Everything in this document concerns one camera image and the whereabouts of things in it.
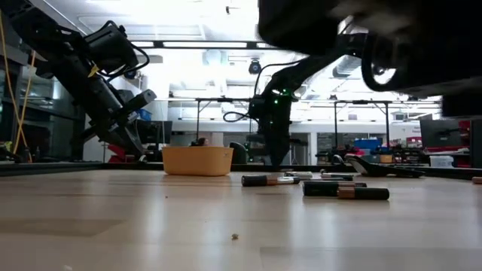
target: black rod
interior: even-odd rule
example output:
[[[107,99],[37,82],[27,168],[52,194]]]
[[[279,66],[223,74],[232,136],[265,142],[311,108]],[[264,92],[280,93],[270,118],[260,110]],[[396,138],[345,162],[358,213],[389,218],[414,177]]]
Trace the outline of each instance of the black rod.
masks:
[[[201,113],[200,106],[201,106],[201,101],[197,101],[196,142],[197,142],[197,140],[199,140],[199,116],[200,116],[200,113]]]
[[[338,149],[337,102],[334,103],[334,146]]]
[[[385,103],[386,147],[390,150],[389,103]]]

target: air duct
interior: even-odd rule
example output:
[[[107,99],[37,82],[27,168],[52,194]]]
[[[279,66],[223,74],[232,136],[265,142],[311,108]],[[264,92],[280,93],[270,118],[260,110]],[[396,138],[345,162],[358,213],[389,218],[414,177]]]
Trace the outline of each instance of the air duct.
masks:
[[[333,68],[333,77],[348,78],[361,64],[362,61],[358,57],[344,56],[340,64]]]

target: blue box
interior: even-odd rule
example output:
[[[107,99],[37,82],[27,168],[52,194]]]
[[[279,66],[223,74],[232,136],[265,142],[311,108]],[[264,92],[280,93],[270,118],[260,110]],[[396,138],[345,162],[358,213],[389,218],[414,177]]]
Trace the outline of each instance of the blue box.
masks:
[[[139,109],[137,111],[137,114],[139,114],[139,117],[141,118],[141,120],[151,121],[151,115],[152,115],[151,112],[145,109]]]
[[[356,139],[354,145],[361,149],[373,151],[382,145],[382,141],[380,139]]]

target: table surface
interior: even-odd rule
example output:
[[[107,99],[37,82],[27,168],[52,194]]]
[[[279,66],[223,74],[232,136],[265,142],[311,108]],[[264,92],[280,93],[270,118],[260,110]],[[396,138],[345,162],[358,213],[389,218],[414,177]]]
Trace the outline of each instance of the table surface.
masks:
[[[480,271],[482,186],[363,178],[390,201],[154,171],[0,178],[1,270]],[[232,240],[232,234],[238,240]]]

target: monitor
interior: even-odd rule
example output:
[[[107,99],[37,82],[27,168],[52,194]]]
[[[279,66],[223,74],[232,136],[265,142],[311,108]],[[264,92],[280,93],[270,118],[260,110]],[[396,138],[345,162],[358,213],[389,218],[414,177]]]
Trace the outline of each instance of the monitor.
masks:
[[[463,146],[458,120],[421,120],[424,148]]]
[[[137,131],[142,144],[169,144],[171,142],[172,121],[137,120]]]

